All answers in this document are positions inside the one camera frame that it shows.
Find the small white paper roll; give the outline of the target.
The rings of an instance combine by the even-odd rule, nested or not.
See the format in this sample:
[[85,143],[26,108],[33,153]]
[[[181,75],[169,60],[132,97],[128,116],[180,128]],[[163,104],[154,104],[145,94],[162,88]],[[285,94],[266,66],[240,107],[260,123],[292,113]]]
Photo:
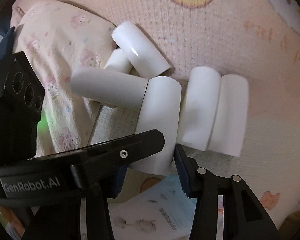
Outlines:
[[105,70],[116,71],[124,74],[129,74],[132,68],[132,64],[120,48],[113,50],[104,67]]

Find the floral pink cloth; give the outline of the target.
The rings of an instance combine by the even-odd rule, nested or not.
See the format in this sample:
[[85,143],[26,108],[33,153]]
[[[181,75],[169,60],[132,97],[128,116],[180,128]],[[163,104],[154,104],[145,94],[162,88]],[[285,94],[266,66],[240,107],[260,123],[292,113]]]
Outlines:
[[45,89],[37,155],[89,143],[100,104],[72,93],[76,68],[102,68],[114,50],[114,25],[59,1],[35,3],[15,29],[14,52],[23,51]]

